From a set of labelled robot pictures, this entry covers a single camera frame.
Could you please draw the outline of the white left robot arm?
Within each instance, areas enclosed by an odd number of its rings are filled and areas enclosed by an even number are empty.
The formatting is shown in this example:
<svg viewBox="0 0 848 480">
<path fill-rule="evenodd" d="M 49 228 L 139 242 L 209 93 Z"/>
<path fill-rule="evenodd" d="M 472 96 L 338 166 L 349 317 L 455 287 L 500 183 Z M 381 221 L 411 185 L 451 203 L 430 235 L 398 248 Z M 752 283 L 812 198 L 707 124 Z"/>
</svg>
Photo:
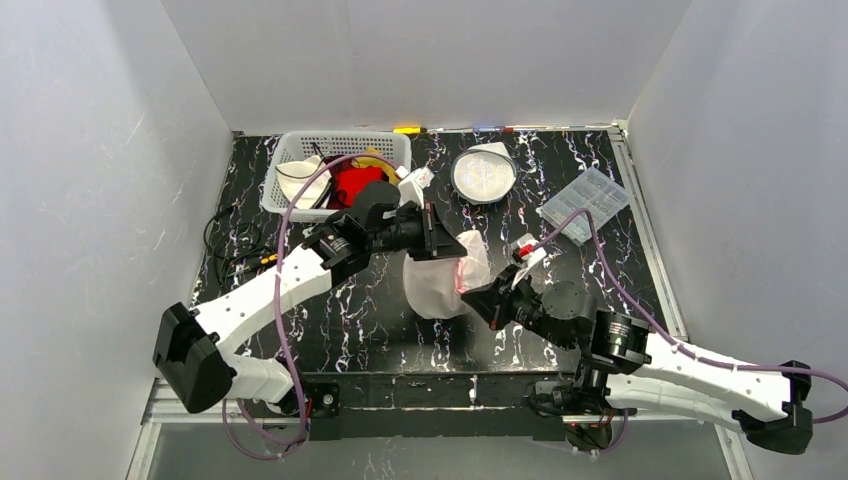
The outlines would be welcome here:
<svg viewBox="0 0 848 480">
<path fill-rule="evenodd" d="M 466 248 L 436 207 L 394 186 L 367 187 L 352 207 L 330 215 L 277 265 L 194 309 L 178 302 L 160 320 L 152 361 L 190 414 L 224 399 L 280 403 L 302 387 L 282 360 L 237 354 L 252 335 L 300 303 L 364 270 L 373 255 L 404 252 L 414 261 L 461 258 Z"/>
</svg>

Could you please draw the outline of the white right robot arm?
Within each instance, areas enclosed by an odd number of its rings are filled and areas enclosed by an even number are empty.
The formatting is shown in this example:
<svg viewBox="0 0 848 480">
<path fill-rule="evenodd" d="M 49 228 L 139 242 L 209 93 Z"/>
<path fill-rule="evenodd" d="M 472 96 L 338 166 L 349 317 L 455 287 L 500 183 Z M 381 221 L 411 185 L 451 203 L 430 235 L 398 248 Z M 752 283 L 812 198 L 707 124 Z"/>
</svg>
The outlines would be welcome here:
<svg viewBox="0 0 848 480">
<path fill-rule="evenodd" d="M 706 365 L 673 348 L 647 321 L 601 307 L 572 282 L 539 293 L 527 279 L 497 278 L 461 299 L 493 330 L 515 323 L 579 352 L 573 377 L 538 382 L 526 394 L 526 405 L 540 416 L 665 412 L 720 425 L 788 455 L 804 453 L 812 439 L 813 415 L 803 404 L 811 377 L 800 362 L 780 372 Z"/>
</svg>

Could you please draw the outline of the black bra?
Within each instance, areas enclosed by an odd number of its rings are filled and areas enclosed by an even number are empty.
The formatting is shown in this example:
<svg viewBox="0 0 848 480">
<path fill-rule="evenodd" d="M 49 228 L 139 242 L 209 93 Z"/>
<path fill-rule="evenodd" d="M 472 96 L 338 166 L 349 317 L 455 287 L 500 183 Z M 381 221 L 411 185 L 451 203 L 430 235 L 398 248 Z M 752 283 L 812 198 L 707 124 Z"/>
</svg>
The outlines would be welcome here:
<svg viewBox="0 0 848 480">
<path fill-rule="evenodd" d="M 273 182 L 270 191 L 275 204 L 285 210 L 307 181 L 330 159 L 315 142 L 307 142 L 306 150 L 303 150 L 303 144 L 296 145 L 294 150 L 280 147 L 271 168 Z M 335 186 L 333 171 L 324 171 L 294 203 L 295 209 L 327 210 Z"/>
</svg>

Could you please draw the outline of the white pink-trim laundry bag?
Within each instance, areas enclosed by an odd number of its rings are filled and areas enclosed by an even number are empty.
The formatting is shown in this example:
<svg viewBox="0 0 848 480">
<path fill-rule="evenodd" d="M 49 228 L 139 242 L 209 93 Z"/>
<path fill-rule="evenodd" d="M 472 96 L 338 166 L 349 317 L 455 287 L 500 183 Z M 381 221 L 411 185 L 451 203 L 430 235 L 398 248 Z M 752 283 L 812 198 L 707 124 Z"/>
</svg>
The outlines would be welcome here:
<svg viewBox="0 0 848 480">
<path fill-rule="evenodd" d="M 404 295 L 421 318 L 441 320 L 468 314 L 471 308 L 462 301 L 461 294 L 493 281 L 481 232 L 467 230 L 457 240 L 467 252 L 460 258 L 415 261 L 409 255 L 404 257 Z"/>
</svg>

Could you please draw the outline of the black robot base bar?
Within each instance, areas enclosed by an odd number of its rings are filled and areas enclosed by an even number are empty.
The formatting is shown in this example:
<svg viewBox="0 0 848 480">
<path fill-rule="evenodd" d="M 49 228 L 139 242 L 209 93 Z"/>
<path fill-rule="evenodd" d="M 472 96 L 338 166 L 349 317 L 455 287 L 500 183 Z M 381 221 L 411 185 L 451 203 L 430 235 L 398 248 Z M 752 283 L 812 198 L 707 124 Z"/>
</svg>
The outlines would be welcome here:
<svg viewBox="0 0 848 480">
<path fill-rule="evenodd" d="M 558 373 L 305 373 L 301 382 L 313 441 L 529 437 L 594 450 L 614 437 L 615 414 L 574 401 Z"/>
</svg>

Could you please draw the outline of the bright red bra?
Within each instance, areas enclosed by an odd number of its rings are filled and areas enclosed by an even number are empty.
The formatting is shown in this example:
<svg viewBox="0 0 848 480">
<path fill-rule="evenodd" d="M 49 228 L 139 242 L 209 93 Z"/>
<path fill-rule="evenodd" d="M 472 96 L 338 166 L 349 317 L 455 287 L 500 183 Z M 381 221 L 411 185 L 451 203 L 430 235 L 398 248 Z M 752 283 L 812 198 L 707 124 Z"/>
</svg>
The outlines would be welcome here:
<svg viewBox="0 0 848 480">
<path fill-rule="evenodd" d="M 343 170 L 334 177 L 334 190 L 330 195 L 328 208 L 334 210 L 349 208 L 366 186 L 387 180 L 385 172 L 375 166 Z"/>
</svg>

